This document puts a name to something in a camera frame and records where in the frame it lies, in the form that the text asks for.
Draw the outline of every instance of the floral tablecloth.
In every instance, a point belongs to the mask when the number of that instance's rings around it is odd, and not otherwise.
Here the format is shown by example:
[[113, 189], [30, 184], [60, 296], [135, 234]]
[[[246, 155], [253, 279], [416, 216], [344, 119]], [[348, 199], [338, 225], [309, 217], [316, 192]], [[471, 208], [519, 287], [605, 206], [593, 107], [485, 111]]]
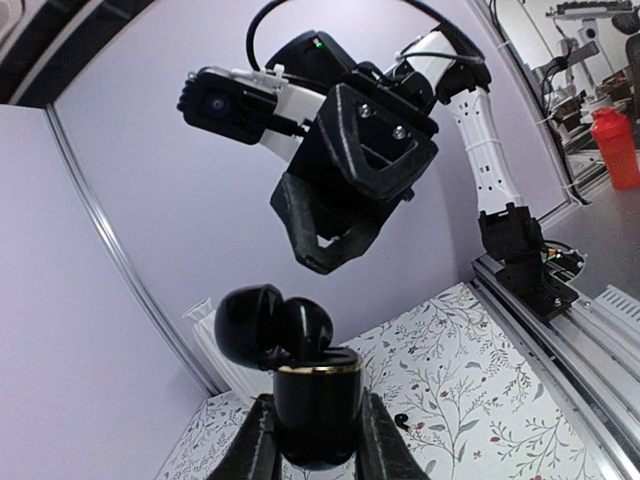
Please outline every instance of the floral tablecloth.
[[[457, 285], [349, 342], [370, 388], [392, 416], [409, 416], [405, 441], [433, 480], [602, 480], [582, 441], [502, 330]], [[205, 480], [247, 409], [233, 393], [207, 400], [159, 480]], [[285, 480], [353, 478], [353, 463]]]

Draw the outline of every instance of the cable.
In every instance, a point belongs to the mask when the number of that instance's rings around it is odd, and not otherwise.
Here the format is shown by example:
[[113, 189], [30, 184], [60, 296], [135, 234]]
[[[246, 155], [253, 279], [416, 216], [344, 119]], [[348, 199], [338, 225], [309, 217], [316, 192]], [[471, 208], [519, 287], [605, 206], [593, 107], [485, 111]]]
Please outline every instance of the cable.
[[450, 55], [448, 53], [441, 52], [415, 52], [400, 55], [399, 58], [405, 59], [409, 57], [435, 57], [435, 58], [447, 58], [449, 60], [456, 60], [460, 63], [467, 65], [483, 65], [484, 60], [480, 57], [471, 57], [469, 55]]
[[[249, 65], [251, 65], [251, 68], [255, 71], [260, 71], [260, 64], [258, 63], [258, 60], [256, 58], [256, 53], [255, 53], [255, 39], [256, 39], [256, 32], [258, 30], [258, 26], [260, 26], [260, 23], [262, 23], [262, 21], [265, 19], [267, 15], [269, 15], [273, 10], [278, 8], [283, 3], [286, 3], [287, 1], [289, 0], [271, 0], [269, 3], [267, 3], [264, 7], [262, 7], [258, 11], [256, 16], [253, 17], [253, 20], [251, 20], [251, 23], [249, 24], [249, 28], [247, 29], [245, 47], [247, 51], [247, 59], [249, 60]], [[431, 17], [433, 20], [440, 23], [441, 25], [445, 25], [449, 29], [453, 30], [456, 33], [456, 35], [459, 38], [461, 38], [465, 43], [467, 43], [468, 45], [472, 45], [474, 47], [474, 50], [475, 50], [474, 54], [476, 57], [479, 57], [483, 61], [485, 60], [484, 53], [482, 53], [482, 51], [477, 46], [475, 46], [475, 44], [469, 39], [469, 37], [467, 37], [467, 35], [465, 35], [462, 32], [462, 30], [460, 30], [453, 22], [451, 22], [448, 18], [446, 18], [441, 13], [439, 13], [437, 10], [434, 10], [430, 6], [422, 3], [420, 0], [402, 0], [402, 1], [420, 10], [422, 13], [428, 15], [429, 17]]]
[[256, 52], [254, 48], [258, 26], [267, 15], [269, 15], [273, 10], [278, 8], [283, 3], [286, 3], [287, 1], [288, 0], [271, 0], [264, 7], [262, 7], [258, 11], [258, 13], [256, 13], [256, 16], [253, 17], [253, 20], [251, 20], [251, 23], [249, 24], [246, 37], [247, 59], [249, 60], [249, 65], [251, 65], [251, 68], [253, 68], [256, 72], [260, 71], [260, 65], [258, 64], [258, 60], [256, 59]]

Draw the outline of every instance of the camera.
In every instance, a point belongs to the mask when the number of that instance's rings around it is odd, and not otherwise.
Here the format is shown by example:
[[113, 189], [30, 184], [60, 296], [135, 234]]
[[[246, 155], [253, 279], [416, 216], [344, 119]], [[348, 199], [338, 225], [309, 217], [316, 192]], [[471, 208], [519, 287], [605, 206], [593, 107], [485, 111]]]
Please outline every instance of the camera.
[[221, 68], [208, 67], [189, 77], [178, 110], [193, 127], [255, 145], [277, 103], [273, 91], [232, 78]]

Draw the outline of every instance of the lavender wall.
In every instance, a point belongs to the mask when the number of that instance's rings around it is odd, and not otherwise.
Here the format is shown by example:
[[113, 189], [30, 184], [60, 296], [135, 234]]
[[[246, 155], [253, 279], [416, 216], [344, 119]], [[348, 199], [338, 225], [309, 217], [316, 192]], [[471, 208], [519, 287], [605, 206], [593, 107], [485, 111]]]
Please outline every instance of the lavender wall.
[[152, 478], [204, 393], [93, 230], [42, 111], [0, 106], [0, 478]]
[[[514, 80], [466, 2], [430, 2], [485, 49], [496, 80], [498, 127], [513, 173], [536, 214], [563, 194], [547, 147]], [[300, 267], [269, 198], [285, 164], [188, 127], [175, 110], [187, 72], [246, 67], [246, 26], [263, 0], [158, 0], [80, 75], [58, 102], [83, 168], [150, 289], [185, 338], [182, 313], [246, 284], [272, 282], [307, 295], [334, 316], [344, 340], [470, 274], [482, 249], [475, 187], [454, 123], [436, 118], [441, 153], [370, 252], [329, 277]], [[391, 0], [299, 0], [269, 17], [257, 54], [298, 33], [331, 32], [357, 60], [386, 67], [395, 51], [432, 28]]]

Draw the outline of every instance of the red bottle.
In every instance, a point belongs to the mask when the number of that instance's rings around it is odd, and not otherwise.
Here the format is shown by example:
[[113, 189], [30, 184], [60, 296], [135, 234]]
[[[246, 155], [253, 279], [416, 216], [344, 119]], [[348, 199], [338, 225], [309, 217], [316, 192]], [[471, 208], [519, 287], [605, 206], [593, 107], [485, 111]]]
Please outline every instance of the red bottle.
[[598, 110], [593, 118], [591, 134], [609, 170], [613, 188], [627, 190], [639, 186], [640, 170], [629, 119], [613, 108]]

